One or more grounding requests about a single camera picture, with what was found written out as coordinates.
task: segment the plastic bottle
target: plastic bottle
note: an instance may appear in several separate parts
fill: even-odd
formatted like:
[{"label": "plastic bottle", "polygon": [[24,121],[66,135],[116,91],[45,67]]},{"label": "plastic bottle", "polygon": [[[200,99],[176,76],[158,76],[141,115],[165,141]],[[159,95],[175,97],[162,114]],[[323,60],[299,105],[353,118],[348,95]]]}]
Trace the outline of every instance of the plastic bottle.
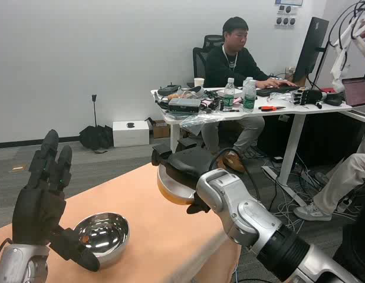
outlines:
[{"label": "plastic bottle", "polygon": [[253,80],[252,77],[247,77],[245,79],[245,81],[242,83],[242,101],[245,101],[245,93],[247,92],[248,89],[248,84],[250,82],[250,80]]},{"label": "plastic bottle", "polygon": [[253,112],[255,99],[257,97],[255,83],[256,83],[255,80],[250,80],[246,87],[246,92],[244,97],[244,111],[249,113]]},{"label": "plastic bottle", "polygon": [[234,105],[234,98],[235,98],[234,82],[235,82],[234,78],[228,78],[228,83],[224,88],[224,98],[223,98],[224,110],[230,110]]}]

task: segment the brown shoe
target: brown shoe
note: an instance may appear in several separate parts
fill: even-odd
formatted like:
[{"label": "brown shoe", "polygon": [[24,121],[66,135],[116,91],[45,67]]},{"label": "brown shoe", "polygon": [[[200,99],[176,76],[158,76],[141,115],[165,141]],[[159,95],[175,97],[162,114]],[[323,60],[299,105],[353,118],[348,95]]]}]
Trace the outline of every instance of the brown shoe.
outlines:
[{"label": "brown shoe", "polygon": [[245,173],[245,168],[237,154],[226,154],[223,158],[224,164],[240,173]]},{"label": "brown shoe", "polygon": [[216,160],[216,165],[218,166],[218,168],[221,168],[224,170],[227,169],[227,167],[225,167],[224,162],[223,162],[223,156],[219,156],[219,158]]}]

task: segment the gray pants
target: gray pants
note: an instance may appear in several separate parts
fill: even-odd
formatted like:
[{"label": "gray pants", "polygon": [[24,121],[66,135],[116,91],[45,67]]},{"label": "gray pants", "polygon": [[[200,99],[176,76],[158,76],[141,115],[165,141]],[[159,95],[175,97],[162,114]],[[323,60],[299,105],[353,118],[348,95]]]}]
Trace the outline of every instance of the gray pants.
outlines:
[{"label": "gray pants", "polygon": [[359,145],[357,153],[335,167],[329,182],[313,198],[314,204],[325,213],[333,213],[340,199],[364,181],[365,140]]},{"label": "gray pants", "polygon": [[[248,117],[236,120],[236,122],[240,124],[243,131],[234,144],[234,149],[242,154],[262,133],[265,127],[265,120],[263,117]],[[218,126],[219,122],[205,124],[202,127],[203,141],[205,142],[207,149],[212,153],[217,153],[220,150]]]}]

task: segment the paper cup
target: paper cup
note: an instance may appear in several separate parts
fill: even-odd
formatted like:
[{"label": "paper cup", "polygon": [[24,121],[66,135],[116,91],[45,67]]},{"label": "paper cup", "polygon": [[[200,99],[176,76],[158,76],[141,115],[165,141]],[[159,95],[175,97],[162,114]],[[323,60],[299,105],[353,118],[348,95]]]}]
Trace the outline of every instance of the paper cup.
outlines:
[{"label": "paper cup", "polygon": [[194,87],[203,87],[204,82],[205,82],[204,78],[195,78]]}]

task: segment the keyboard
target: keyboard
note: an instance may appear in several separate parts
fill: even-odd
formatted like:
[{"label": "keyboard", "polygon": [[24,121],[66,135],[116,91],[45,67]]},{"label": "keyboard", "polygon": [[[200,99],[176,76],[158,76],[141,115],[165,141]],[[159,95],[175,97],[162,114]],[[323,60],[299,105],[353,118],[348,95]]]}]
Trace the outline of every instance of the keyboard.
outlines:
[{"label": "keyboard", "polygon": [[271,93],[289,93],[290,91],[298,90],[300,87],[270,87],[263,90],[257,90],[258,96],[270,96]]}]

